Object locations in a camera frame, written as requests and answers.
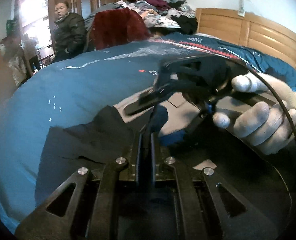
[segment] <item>metal bolt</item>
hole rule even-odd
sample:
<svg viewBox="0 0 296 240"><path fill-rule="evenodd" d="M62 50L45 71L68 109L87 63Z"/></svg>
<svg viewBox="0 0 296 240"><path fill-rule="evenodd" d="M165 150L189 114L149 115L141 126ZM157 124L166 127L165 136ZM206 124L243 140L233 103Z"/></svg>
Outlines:
<svg viewBox="0 0 296 240"><path fill-rule="evenodd" d="M204 173L205 175L207 175L207 176L211 176L211 175L214 174L214 170L211 169L211 168L205 168L205 169L203 170L203 173Z"/></svg>
<svg viewBox="0 0 296 240"><path fill-rule="evenodd" d="M126 158L124 157L119 157L116 159L116 163L118 164L124 164L126 162Z"/></svg>
<svg viewBox="0 0 296 240"><path fill-rule="evenodd" d="M174 157L168 157L165 161L168 164L174 164L176 162L176 159Z"/></svg>
<svg viewBox="0 0 296 240"><path fill-rule="evenodd" d="M79 173L80 175L85 175L87 172L88 172L88 169L85 168L85 167L82 167L82 168L80 168L80 169L78 170L78 173Z"/></svg>

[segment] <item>white glove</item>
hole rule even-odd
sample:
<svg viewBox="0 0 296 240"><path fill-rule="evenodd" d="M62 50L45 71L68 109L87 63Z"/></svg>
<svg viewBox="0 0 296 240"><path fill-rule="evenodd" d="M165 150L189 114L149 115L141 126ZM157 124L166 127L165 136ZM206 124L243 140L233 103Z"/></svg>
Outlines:
<svg viewBox="0 0 296 240"><path fill-rule="evenodd" d="M266 74L259 74L263 77L280 96L289 114L296 125L296 92L283 81ZM232 87L240 92L265 92L270 95L270 90L253 74L237 76L232 79ZM249 110L236 118L235 113L216 112L213 115L213 122L220 128L229 130L238 138L257 147L262 153L269 155L277 153L285 147L292 137L289 121L285 116L280 104L275 104L271 109L265 102L259 102Z"/></svg>

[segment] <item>hair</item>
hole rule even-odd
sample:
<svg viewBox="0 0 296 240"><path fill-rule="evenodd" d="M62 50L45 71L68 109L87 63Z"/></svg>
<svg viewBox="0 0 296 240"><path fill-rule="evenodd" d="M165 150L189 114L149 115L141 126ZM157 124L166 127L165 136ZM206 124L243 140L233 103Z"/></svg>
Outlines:
<svg viewBox="0 0 296 240"><path fill-rule="evenodd" d="M59 2L59 3L63 3L63 4L65 4L65 5L66 5L66 7L67 7L67 8L69 8L69 3L68 3L67 1L64 1L64 2Z"/></svg>

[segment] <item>bedding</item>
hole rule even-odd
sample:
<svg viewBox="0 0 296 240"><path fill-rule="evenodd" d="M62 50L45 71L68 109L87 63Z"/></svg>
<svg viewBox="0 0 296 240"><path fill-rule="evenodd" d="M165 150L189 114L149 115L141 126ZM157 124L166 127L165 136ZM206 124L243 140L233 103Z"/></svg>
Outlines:
<svg viewBox="0 0 296 240"><path fill-rule="evenodd" d="M50 127L65 129L91 122L105 106L152 86L161 59L198 52L241 58L296 91L296 71L282 60L224 41L180 33L51 64L23 84L0 113L0 219L10 231L36 207L38 166Z"/></svg>

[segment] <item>black puffer jacket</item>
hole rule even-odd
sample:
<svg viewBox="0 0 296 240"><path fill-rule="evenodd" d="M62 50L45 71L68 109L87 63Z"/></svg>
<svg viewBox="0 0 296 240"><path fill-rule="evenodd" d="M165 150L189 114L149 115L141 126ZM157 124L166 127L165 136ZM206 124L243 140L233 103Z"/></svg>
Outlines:
<svg viewBox="0 0 296 240"><path fill-rule="evenodd" d="M54 30L56 52L67 49L71 54L82 53L86 43L84 19L79 14L70 13L55 23L57 24Z"/></svg>

